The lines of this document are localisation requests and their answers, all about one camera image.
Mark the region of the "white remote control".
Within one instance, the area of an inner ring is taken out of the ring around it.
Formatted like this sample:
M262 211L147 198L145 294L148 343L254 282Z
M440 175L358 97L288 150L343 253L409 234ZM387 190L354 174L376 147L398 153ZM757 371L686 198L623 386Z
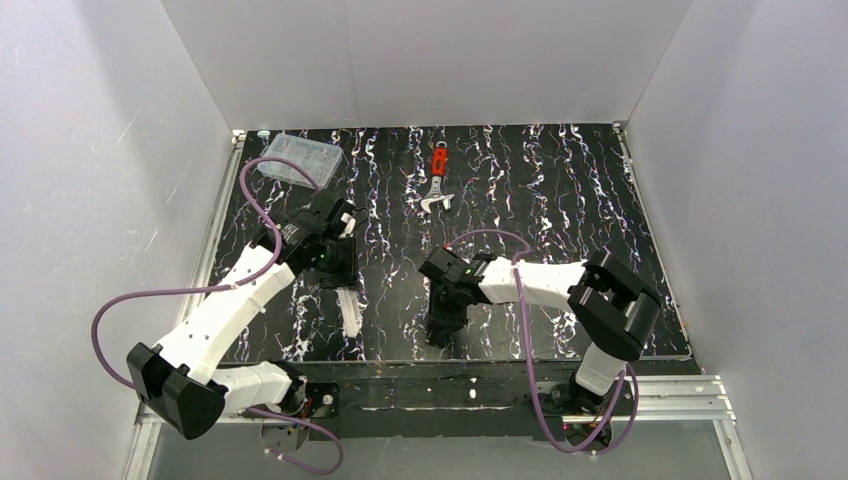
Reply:
M337 288L335 292L342 316L343 333L347 338L355 339L363 325L359 293L353 288Z

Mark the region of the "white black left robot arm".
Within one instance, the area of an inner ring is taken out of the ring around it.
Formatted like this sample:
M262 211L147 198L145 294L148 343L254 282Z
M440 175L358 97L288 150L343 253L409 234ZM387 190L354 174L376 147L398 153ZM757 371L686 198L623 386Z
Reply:
M276 218L273 232L256 235L218 291L154 346L139 343L130 350L127 365L139 399L188 440L225 413L264 404L299 410L307 379L287 363L232 368L219 363L268 302L309 270L321 288L337 293L344 335L360 333L355 211L348 200L320 194L294 214Z

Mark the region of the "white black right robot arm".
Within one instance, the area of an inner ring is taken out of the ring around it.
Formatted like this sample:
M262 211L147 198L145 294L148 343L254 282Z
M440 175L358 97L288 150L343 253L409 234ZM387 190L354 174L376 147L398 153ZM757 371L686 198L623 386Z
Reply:
M428 341L443 347L468 323L472 305L521 304L573 314L591 339L574 374L575 395L606 395L626 363L641 356L661 315L660 296L610 252L568 264L513 262L482 252L471 260L442 247L419 268L429 281Z

